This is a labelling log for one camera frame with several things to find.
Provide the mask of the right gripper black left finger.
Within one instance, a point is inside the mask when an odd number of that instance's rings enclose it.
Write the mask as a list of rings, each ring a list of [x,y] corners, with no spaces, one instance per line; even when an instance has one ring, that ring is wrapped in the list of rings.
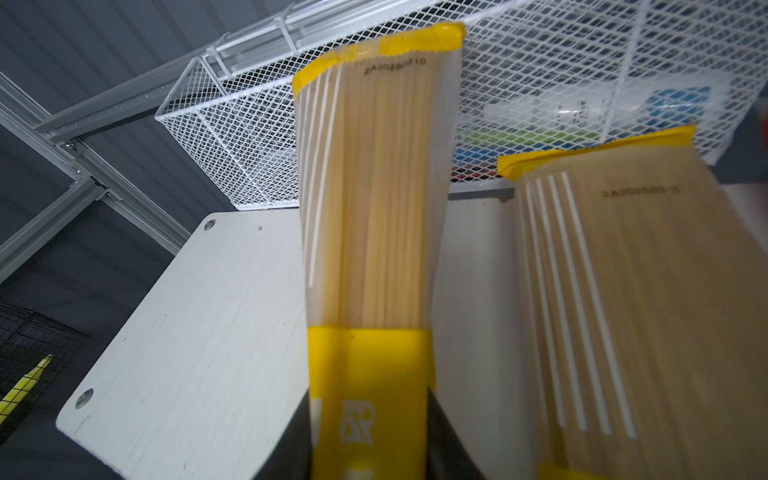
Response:
[[[312,468],[309,391],[306,391],[255,480],[308,480]]]

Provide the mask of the yellow Pastatime spaghetti bag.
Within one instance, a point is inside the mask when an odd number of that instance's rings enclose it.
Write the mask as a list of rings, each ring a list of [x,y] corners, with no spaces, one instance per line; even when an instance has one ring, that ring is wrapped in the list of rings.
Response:
[[[541,479],[767,475],[767,255],[695,132],[498,160]]]
[[[315,479],[426,475],[465,36],[382,36],[293,78]]]

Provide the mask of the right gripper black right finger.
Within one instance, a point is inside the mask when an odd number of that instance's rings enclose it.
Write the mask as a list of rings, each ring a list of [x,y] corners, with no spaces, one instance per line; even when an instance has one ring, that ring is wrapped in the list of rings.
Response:
[[[481,480],[483,474],[464,448],[434,392],[428,392],[425,478]]]

